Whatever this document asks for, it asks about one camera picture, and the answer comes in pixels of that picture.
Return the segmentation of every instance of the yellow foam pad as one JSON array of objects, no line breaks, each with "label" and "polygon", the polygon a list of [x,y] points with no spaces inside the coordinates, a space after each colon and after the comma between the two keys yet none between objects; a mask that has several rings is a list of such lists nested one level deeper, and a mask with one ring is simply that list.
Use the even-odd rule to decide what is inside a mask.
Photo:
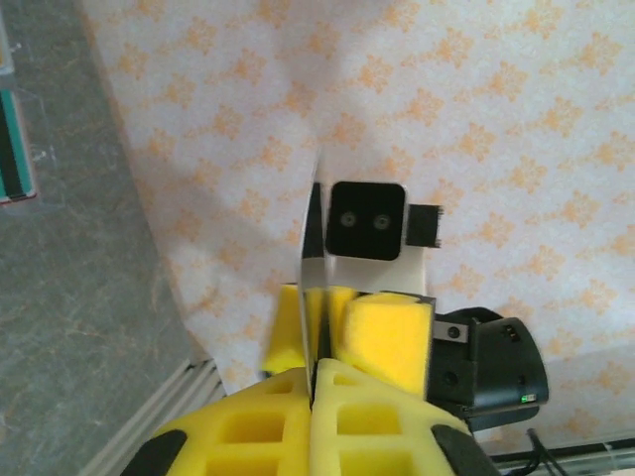
[{"label": "yellow foam pad", "polygon": [[[307,313],[310,324],[311,351],[318,354],[318,326],[321,315],[323,291],[311,288],[306,291]],[[300,301],[297,285],[282,285],[278,306],[274,315],[269,347],[265,353],[262,370],[279,374],[289,369],[305,366]]]},{"label": "yellow foam pad", "polygon": [[305,366],[298,286],[282,285],[262,369],[279,374]]},{"label": "yellow foam pad", "polygon": [[312,476],[454,476],[432,427],[449,413],[349,365],[322,359],[311,422]]},{"label": "yellow foam pad", "polygon": [[348,304],[357,298],[359,292],[353,288],[333,286],[328,291],[330,324],[330,347],[333,355],[337,355],[344,332],[344,321]]},{"label": "yellow foam pad", "polygon": [[434,310],[415,297],[381,293],[348,304],[335,354],[357,369],[422,398],[426,394]]},{"label": "yellow foam pad", "polygon": [[168,476],[307,476],[311,411],[293,369],[163,426],[188,439]]}]

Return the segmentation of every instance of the black square panel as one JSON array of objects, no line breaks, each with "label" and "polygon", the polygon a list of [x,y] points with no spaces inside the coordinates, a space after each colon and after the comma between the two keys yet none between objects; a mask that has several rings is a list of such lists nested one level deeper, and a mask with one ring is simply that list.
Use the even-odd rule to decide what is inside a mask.
[{"label": "black square panel", "polygon": [[336,183],[330,193],[326,250],[335,256],[396,260],[405,209],[406,191],[398,183]]}]

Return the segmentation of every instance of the orange floral pattern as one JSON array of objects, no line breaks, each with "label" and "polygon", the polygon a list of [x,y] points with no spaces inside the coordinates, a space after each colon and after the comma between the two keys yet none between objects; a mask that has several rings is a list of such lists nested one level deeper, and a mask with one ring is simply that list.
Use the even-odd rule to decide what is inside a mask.
[{"label": "orange floral pattern", "polygon": [[428,293],[528,324],[568,393],[531,421],[550,444],[624,428],[629,2],[79,3],[184,322],[228,392],[257,379],[323,154],[326,185],[396,181],[443,207]]}]

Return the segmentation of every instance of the gray floor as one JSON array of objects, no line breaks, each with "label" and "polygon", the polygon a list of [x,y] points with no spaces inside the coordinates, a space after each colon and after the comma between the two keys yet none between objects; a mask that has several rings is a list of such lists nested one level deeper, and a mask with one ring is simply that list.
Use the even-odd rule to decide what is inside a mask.
[{"label": "gray floor", "polygon": [[0,214],[0,474],[71,476],[189,346],[73,2],[2,7],[28,38],[18,79],[44,99],[65,205]]}]

